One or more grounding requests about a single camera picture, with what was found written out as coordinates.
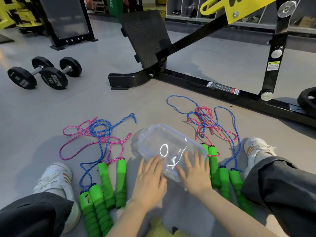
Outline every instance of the warning label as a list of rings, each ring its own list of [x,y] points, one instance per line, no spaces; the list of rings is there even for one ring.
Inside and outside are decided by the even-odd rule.
[[[280,62],[268,62],[267,71],[277,71],[279,66]]]
[[[235,95],[239,95],[239,93],[240,93],[240,90],[238,90],[236,88],[227,87],[227,86],[224,86],[224,85],[221,85],[221,84],[217,84],[217,83],[214,83],[214,82],[209,82],[209,83],[207,83],[206,86],[207,87],[212,87],[212,88],[215,88],[215,89],[219,89],[219,90],[222,90],[222,91],[227,91],[227,92],[230,92],[230,93],[235,94]]]

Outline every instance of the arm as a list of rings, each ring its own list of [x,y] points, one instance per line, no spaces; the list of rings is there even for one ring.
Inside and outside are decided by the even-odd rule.
[[[202,156],[199,158],[198,154],[195,153],[192,167],[188,153],[184,153],[184,161],[187,174],[181,167],[176,166],[176,168],[185,187],[205,205],[232,237],[277,237],[257,220],[212,189],[208,160],[205,163],[204,158]]]
[[[161,176],[164,159],[151,158],[143,169],[141,160],[131,201],[107,237],[136,237],[147,212],[162,198],[167,180]]]

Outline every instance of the dumbbell handle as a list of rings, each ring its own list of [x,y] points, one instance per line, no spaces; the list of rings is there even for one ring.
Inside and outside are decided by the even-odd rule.
[[[67,66],[65,69],[61,70],[61,72],[64,73],[64,74],[67,74],[70,71],[72,71],[72,67],[71,66]]]
[[[43,70],[43,66],[39,66],[37,68],[35,68],[33,71],[31,71],[32,75],[36,75],[37,73],[40,73]]]

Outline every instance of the green trash bin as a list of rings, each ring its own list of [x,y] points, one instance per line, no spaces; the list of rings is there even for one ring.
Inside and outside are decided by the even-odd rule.
[[[106,0],[111,16],[118,17],[123,13],[123,0]]]

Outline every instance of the leg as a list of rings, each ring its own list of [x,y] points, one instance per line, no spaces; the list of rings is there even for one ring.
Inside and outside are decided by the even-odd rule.
[[[244,149],[248,167],[242,194],[268,208],[290,237],[315,236],[316,175],[277,157],[262,139],[250,138]]]
[[[4,236],[52,236],[70,231],[80,219],[71,188],[72,173],[61,163],[50,165],[34,188],[34,194],[0,210]]]

